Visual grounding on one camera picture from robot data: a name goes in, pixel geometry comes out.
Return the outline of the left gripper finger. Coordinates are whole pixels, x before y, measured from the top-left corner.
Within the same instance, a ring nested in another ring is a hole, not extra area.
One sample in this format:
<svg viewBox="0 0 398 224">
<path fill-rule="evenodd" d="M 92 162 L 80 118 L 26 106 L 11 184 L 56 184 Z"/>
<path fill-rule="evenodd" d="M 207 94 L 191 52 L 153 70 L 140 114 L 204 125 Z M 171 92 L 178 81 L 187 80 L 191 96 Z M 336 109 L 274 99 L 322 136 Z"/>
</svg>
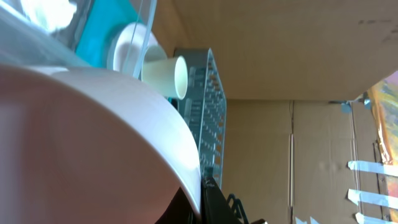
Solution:
<svg viewBox="0 0 398 224">
<path fill-rule="evenodd" d="M 230 194 L 225 198 L 212 177 L 201 180 L 201 222 L 204 224 L 242 224 L 238 214 L 238 199 Z"/>
</svg>

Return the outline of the pink bowl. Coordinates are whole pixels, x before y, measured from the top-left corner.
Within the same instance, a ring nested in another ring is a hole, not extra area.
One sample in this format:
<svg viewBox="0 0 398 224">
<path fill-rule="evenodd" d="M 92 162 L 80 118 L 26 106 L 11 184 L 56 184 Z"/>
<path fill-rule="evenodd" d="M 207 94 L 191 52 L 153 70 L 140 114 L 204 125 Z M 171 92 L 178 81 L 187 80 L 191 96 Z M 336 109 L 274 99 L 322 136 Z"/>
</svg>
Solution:
<svg viewBox="0 0 398 224">
<path fill-rule="evenodd" d="M 186 122 L 149 85 L 1 66 L 2 223 L 155 223 L 179 190 L 199 217 L 200 182 Z"/>
</svg>

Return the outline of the white napkin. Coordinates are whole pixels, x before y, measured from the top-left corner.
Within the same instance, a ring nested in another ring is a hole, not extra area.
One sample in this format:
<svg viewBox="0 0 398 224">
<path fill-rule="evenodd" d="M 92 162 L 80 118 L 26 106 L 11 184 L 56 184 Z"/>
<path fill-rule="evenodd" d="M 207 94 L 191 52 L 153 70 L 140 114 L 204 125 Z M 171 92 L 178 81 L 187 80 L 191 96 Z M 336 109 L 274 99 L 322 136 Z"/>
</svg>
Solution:
<svg viewBox="0 0 398 224">
<path fill-rule="evenodd" d="M 77 12 L 69 0 L 21 0 L 25 16 L 47 33 L 68 27 Z"/>
</svg>

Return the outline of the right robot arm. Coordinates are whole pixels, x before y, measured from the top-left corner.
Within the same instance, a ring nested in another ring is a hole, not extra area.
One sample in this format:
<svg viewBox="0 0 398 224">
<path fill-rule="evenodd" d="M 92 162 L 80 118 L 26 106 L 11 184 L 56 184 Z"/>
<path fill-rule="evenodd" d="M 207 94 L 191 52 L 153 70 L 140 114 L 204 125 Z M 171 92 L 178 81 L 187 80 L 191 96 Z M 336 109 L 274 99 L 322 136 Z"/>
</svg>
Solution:
<svg viewBox="0 0 398 224">
<path fill-rule="evenodd" d="M 233 212 L 234 216 L 239 221 L 242 221 L 244 224 L 267 224 L 267 221 L 265 221 L 265 219 L 263 218 L 260 218 L 254 222 L 249 223 L 248 217 L 246 215 L 241 200 L 237 198 L 234 194 L 229 194 L 226 201 L 227 204 L 230 206 L 230 209 Z"/>
</svg>

